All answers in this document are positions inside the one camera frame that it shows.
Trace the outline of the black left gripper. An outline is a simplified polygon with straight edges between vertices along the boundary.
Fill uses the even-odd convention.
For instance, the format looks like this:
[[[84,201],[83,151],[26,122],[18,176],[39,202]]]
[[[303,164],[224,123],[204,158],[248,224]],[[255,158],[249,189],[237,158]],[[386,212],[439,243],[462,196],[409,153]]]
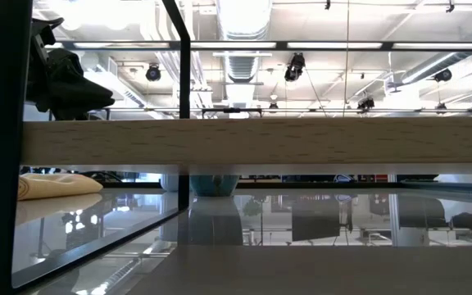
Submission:
[[[99,84],[84,83],[78,56],[65,49],[34,53],[36,92],[34,103],[38,111],[50,111],[56,120],[88,120],[89,112],[112,105],[113,92]],[[84,90],[82,104],[79,86]]]

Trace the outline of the dark teal mug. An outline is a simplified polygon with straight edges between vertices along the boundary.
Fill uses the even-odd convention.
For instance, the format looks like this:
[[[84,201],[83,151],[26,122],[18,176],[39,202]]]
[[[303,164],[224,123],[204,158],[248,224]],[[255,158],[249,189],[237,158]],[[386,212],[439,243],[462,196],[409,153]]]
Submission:
[[[239,175],[191,175],[190,187],[198,197],[230,197]]]

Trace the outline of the yellow folded cloth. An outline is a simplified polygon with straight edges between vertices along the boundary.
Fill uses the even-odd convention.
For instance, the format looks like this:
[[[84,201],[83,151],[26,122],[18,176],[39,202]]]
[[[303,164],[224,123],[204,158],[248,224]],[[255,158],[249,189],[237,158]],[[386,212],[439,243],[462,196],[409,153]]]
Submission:
[[[23,174],[19,178],[17,200],[67,197],[99,193],[103,186],[78,174]]]

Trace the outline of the white glossy table sheet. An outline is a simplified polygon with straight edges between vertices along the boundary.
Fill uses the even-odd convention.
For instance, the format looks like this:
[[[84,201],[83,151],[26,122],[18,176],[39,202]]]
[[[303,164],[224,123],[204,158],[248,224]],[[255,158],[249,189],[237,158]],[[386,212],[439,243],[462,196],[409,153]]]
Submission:
[[[19,205],[19,295],[472,295],[472,186],[108,189]]]

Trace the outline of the silver ventilation duct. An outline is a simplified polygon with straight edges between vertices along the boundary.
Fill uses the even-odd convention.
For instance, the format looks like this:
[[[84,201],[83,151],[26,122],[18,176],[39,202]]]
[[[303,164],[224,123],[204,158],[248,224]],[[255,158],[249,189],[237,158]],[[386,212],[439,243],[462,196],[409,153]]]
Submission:
[[[216,0],[220,38],[224,41],[266,40],[273,0]],[[258,69],[258,57],[226,57],[225,70],[234,83],[249,83]]]

